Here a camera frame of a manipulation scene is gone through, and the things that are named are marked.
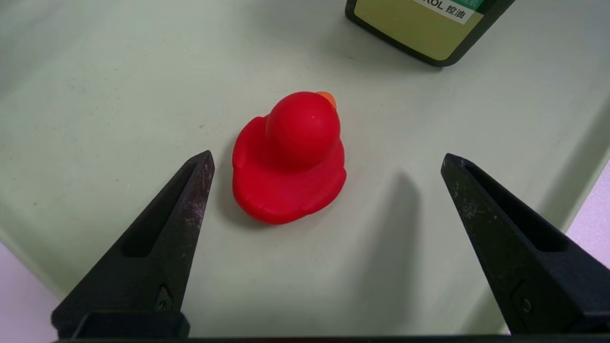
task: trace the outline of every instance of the white table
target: white table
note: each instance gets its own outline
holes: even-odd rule
[[[441,161],[471,159],[565,227],[608,160],[610,2],[517,1],[444,70],[351,24],[344,5],[3,2],[2,242],[62,298],[211,150],[192,335],[496,331]],[[327,209],[261,228],[232,199],[232,144],[300,90],[337,99],[348,180]]]

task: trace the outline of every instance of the pink surface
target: pink surface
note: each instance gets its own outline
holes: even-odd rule
[[[0,342],[57,340],[51,311],[58,301],[0,244]]]
[[[610,163],[580,207],[567,235],[610,268]]]

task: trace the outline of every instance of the green bottle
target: green bottle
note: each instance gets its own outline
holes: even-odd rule
[[[348,0],[345,14],[437,67],[456,63],[514,0]]]

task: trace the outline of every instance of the red rubber duck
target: red rubber duck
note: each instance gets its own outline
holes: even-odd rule
[[[256,220],[285,224],[317,212],[341,192],[345,152],[335,99],[286,96],[252,119],[233,148],[233,196]]]

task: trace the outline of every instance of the duck beak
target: duck beak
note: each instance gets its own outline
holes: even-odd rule
[[[326,100],[330,101],[332,107],[336,110],[337,109],[337,103],[335,102],[335,98],[332,96],[332,94],[328,93],[328,92],[316,92],[321,96],[324,96],[326,98]]]

